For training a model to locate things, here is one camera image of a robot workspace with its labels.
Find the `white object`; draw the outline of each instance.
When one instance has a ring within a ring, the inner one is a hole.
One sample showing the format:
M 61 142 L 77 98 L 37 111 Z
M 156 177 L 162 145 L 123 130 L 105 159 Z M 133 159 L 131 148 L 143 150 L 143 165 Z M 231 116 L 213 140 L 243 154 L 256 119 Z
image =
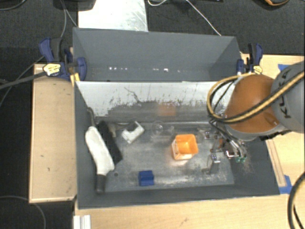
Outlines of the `white object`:
M 144 0 L 96 0 L 91 10 L 79 11 L 78 26 L 148 31 Z
M 90 126 L 85 134 L 86 144 L 96 164 L 97 175 L 106 176 L 114 170 L 114 163 L 101 134 L 94 126 Z
M 135 121 L 135 124 L 137 125 L 137 127 L 132 132 L 129 132 L 126 129 L 123 130 L 123 132 L 122 132 L 122 137 L 129 144 L 132 143 L 135 139 L 137 139 L 144 132 L 144 128 L 142 126 L 140 126 L 140 124 L 138 122 Z
M 91 216 L 73 216 L 73 229 L 91 229 Z

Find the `blue clamp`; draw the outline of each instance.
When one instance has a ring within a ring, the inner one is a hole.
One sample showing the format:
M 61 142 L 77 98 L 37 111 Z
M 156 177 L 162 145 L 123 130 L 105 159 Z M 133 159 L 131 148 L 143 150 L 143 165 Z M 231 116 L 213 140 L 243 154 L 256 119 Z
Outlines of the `blue clamp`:
M 259 66 L 261 59 L 263 58 L 263 48 L 260 44 L 250 43 L 248 44 L 250 57 L 247 58 L 247 63 L 245 64 L 242 59 L 237 61 L 236 73 L 261 73 L 262 69 Z
M 153 172 L 151 170 L 140 171 L 138 175 L 139 185 L 143 186 L 152 186 L 154 185 L 153 181 Z
M 247 65 L 249 67 L 249 72 L 254 72 L 254 67 L 259 65 L 263 58 L 263 48 L 258 43 L 250 43 L 248 46 L 250 58 L 247 58 Z
M 68 72 L 68 68 L 73 67 L 74 72 L 78 72 L 80 80 L 85 80 L 87 73 L 87 65 L 85 58 L 77 58 L 76 62 L 73 62 L 73 56 L 70 51 L 65 50 L 65 63 L 60 61 L 60 48 L 61 38 L 45 38 L 39 43 L 39 50 L 41 54 L 46 58 L 48 63 L 55 62 L 60 64 L 60 74 L 56 74 L 56 77 L 62 78 L 66 81 L 70 80 L 71 73 Z

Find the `wooden table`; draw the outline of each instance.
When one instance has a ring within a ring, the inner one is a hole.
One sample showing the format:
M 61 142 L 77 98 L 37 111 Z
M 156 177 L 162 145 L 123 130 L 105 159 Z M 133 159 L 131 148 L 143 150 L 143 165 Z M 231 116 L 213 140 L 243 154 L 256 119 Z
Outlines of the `wooden table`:
M 264 74 L 275 78 L 277 65 L 303 61 L 301 56 L 264 55 Z M 35 73 L 41 65 L 35 66 Z M 34 81 L 29 200 L 32 203 L 74 199 L 76 188 L 72 85 L 58 78 Z M 272 140 L 282 170 L 291 182 L 304 171 L 304 135 L 289 133 Z M 178 204 L 100 209 L 75 209 L 76 215 L 91 215 L 93 229 L 176 228 L 289 228 L 288 195 L 199 201 Z M 305 223 L 305 187 L 295 204 Z

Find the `blue tape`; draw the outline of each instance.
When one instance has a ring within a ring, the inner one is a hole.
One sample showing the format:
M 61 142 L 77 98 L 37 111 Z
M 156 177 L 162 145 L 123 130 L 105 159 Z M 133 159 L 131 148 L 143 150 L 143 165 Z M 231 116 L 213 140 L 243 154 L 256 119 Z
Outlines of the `blue tape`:
M 286 176 L 286 175 L 284 175 L 284 177 L 285 177 L 287 186 L 279 187 L 280 194 L 290 194 L 290 191 L 292 189 L 292 184 L 291 184 L 290 178 L 289 178 L 289 176 Z
M 280 70 L 280 71 L 282 71 L 283 69 L 285 69 L 285 68 L 287 68 L 289 65 L 288 64 L 278 64 L 278 69 Z

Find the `gray box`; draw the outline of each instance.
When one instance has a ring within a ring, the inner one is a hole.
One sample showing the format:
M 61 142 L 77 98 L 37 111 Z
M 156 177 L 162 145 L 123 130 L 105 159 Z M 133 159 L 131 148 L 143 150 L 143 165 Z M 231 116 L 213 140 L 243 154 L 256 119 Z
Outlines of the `gray box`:
M 79 208 L 279 194 L 265 142 L 249 143 L 245 165 L 220 156 L 217 176 L 201 172 L 212 141 L 199 141 L 200 153 L 179 169 L 169 161 L 171 140 L 152 141 L 155 121 L 173 125 L 176 133 L 209 128 L 206 93 L 213 82 L 235 74 L 240 54 L 234 37 L 74 29 L 73 48 L 75 57 L 85 57 L 88 64 L 86 81 L 75 85 Z M 164 103 L 174 106 L 174 115 L 158 114 Z M 91 125 L 88 107 L 96 121 L 137 120 L 145 128 L 131 145 L 117 132 L 123 160 L 108 173 L 104 194 L 95 192 L 95 164 L 84 140 Z M 154 172 L 154 186 L 137 185 L 137 172 L 143 169 Z

